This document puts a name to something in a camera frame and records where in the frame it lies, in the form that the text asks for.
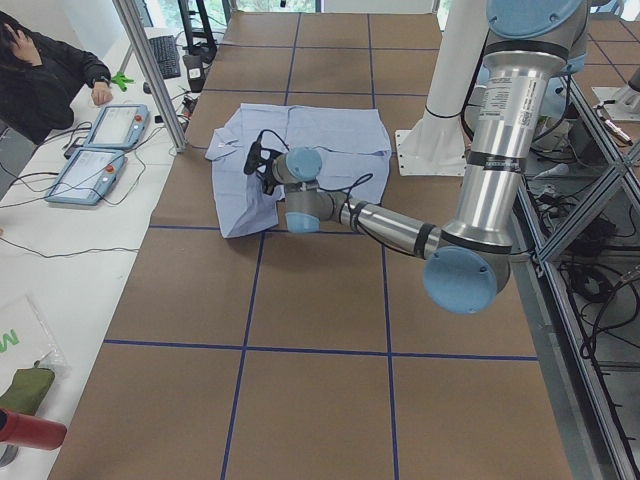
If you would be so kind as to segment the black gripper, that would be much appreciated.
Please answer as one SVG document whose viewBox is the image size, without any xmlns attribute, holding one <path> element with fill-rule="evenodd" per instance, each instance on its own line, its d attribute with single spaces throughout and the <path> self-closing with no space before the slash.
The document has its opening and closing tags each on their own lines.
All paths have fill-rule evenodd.
<svg viewBox="0 0 640 480">
<path fill-rule="evenodd" d="M 275 179 L 273 166 L 280 152 L 270 148 L 264 148 L 259 141 L 254 141 L 247 155 L 243 173 L 247 176 L 255 174 L 261 182 L 262 192 L 272 195 L 279 181 Z"/>
</svg>

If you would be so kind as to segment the person's hand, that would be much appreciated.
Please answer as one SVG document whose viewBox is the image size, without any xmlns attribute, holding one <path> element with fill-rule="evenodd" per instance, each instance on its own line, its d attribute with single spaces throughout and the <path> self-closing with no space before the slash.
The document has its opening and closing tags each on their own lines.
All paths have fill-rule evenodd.
<svg viewBox="0 0 640 480">
<path fill-rule="evenodd" d="M 91 99 L 95 106 L 105 105 L 113 100 L 111 88 L 107 82 L 97 81 L 91 90 Z"/>
</svg>

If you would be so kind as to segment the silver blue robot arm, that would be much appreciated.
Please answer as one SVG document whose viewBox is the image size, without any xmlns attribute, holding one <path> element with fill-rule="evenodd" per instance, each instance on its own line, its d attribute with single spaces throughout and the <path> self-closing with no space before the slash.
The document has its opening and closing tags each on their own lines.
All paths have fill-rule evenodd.
<svg viewBox="0 0 640 480">
<path fill-rule="evenodd" d="M 508 222 L 551 79 L 585 52 L 586 1 L 455 1 L 424 113 L 399 136 L 399 160 L 432 177 L 435 223 L 360 199 L 353 186 L 319 183 L 315 148 L 268 150 L 255 140 L 245 175 L 284 194 L 286 225 L 310 233 L 339 223 L 424 264 L 431 301 L 458 315 L 487 309 L 508 284 Z"/>
</svg>

